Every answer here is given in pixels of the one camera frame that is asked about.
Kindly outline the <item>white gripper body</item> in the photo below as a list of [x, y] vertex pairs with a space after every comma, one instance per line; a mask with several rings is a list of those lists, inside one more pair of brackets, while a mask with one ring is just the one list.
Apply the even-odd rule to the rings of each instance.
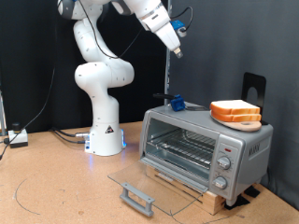
[[149, 30], [155, 33], [169, 50], [180, 47], [178, 36], [170, 23], [170, 18], [165, 10], [155, 10], [145, 19]]

